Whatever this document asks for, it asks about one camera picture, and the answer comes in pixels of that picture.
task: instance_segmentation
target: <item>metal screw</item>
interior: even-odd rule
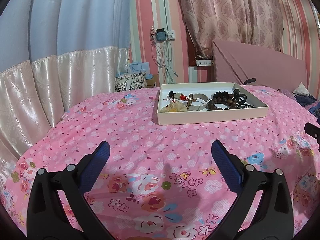
[[[276,174],[281,176],[283,174],[283,171],[281,169],[276,169]]]
[[[254,167],[251,164],[245,166],[247,171],[254,171]]]
[[[41,168],[41,169],[38,170],[38,174],[39,174],[39,175],[44,174],[44,172],[45,172],[45,169],[44,169],[44,168]]]
[[[73,171],[76,168],[74,164],[70,164],[67,166],[67,171]]]

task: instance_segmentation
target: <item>white satin curtain trim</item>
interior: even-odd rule
[[[70,107],[115,91],[128,48],[80,50],[20,63],[0,73],[0,188],[20,156]]]

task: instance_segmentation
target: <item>pink headboard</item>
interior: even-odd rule
[[[271,49],[232,41],[212,41],[216,82],[256,78],[256,85],[295,90],[300,82],[307,87],[306,63]]]

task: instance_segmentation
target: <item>black and white patterned bag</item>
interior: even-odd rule
[[[115,92],[136,90],[147,87],[145,72],[132,73],[128,66],[124,67],[126,67],[127,73],[119,75],[115,78]]]

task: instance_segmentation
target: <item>white pillow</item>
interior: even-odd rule
[[[306,89],[306,87],[304,86],[304,84],[302,84],[302,82],[292,93],[301,95],[301,96],[306,96],[306,97],[310,95],[308,89]]]

